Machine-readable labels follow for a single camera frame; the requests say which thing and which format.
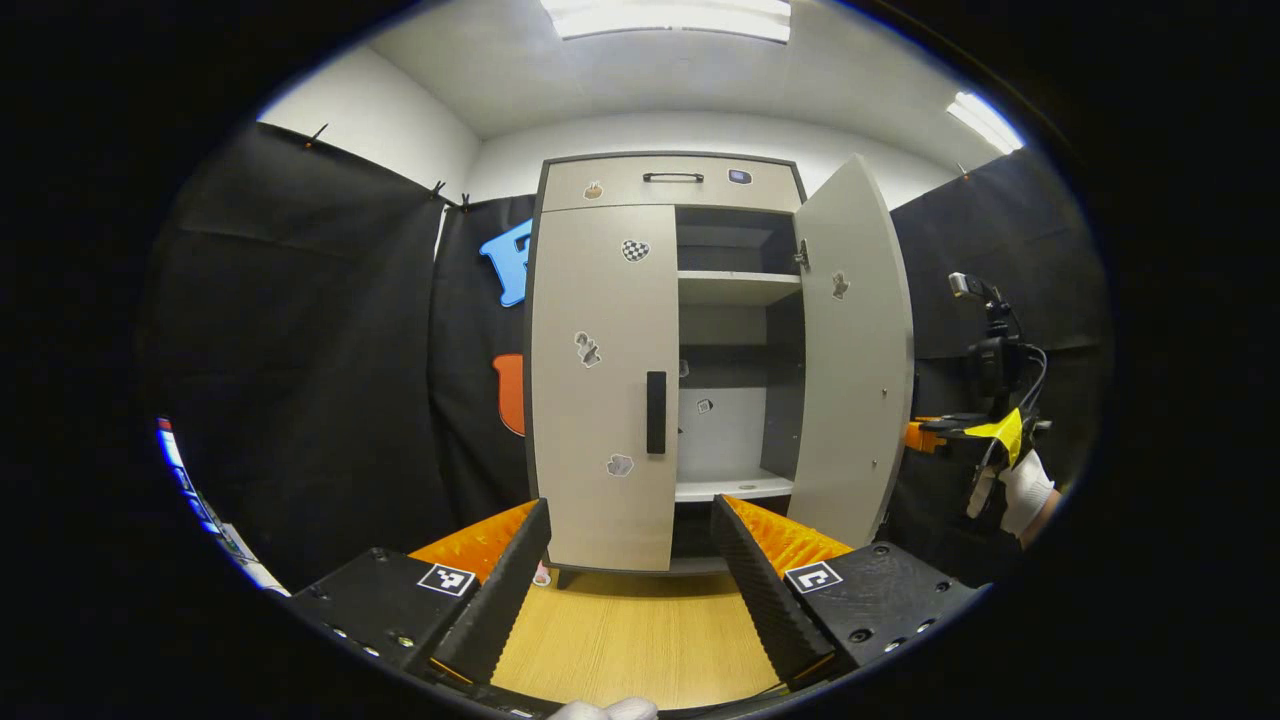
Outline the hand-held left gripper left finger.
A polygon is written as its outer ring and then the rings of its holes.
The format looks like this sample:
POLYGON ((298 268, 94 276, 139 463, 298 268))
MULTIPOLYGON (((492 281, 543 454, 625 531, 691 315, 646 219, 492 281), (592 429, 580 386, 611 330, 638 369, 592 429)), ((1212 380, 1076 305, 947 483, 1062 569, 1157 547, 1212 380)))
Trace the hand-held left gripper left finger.
POLYGON ((544 498, 413 553, 374 547, 291 596, 306 621, 397 671, 492 682, 552 538, 544 498))

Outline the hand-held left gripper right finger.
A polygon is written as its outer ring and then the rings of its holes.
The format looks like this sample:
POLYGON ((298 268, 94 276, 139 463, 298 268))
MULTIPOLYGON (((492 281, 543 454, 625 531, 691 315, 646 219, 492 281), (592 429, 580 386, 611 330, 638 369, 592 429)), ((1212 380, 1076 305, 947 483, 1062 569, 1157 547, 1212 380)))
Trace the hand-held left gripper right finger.
POLYGON ((986 593, 896 544, 852 548, 730 495, 713 501, 710 537, 790 691, 884 664, 986 593))

